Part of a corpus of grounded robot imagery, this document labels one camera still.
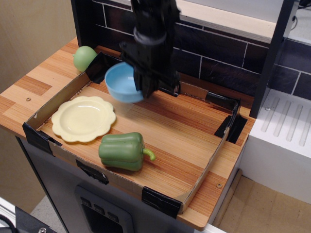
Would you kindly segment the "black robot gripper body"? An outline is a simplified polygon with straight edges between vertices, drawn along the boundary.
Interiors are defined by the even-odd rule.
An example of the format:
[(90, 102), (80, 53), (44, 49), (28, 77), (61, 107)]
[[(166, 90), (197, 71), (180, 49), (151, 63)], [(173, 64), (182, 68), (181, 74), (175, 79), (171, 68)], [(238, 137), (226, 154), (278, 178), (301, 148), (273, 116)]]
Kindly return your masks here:
[(171, 63), (173, 46), (165, 32), (161, 36), (147, 36), (134, 29), (135, 43), (121, 42), (121, 59), (145, 76), (158, 79), (158, 90), (172, 96), (180, 93), (180, 75)]

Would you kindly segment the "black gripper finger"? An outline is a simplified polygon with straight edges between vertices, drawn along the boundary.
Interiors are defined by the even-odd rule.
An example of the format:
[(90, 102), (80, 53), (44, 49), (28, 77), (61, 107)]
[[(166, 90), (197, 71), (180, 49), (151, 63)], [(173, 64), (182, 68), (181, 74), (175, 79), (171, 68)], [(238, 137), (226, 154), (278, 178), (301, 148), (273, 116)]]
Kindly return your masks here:
[(137, 91), (143, 91), (143, 80), (145, 72), (140, 69), (134, 69), (134, 82)]
[(152, 76), (143, 76), (142, 94), (144, 98), (149, 98), (154, 91), (158, 90), (158, 79)]

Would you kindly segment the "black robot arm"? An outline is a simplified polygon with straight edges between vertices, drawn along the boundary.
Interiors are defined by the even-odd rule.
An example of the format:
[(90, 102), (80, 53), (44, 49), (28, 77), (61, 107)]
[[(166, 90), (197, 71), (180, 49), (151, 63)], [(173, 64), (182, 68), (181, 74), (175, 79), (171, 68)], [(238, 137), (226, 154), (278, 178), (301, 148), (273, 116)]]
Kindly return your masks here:
[(177, 97), (180, 75), (172, 64), (175, 23), (180, 11), (174, 0), (133, 0), (134, 43), (121, 42), (121, 58), (134, 69), (136, 90), (144, 98), (160, 90)]

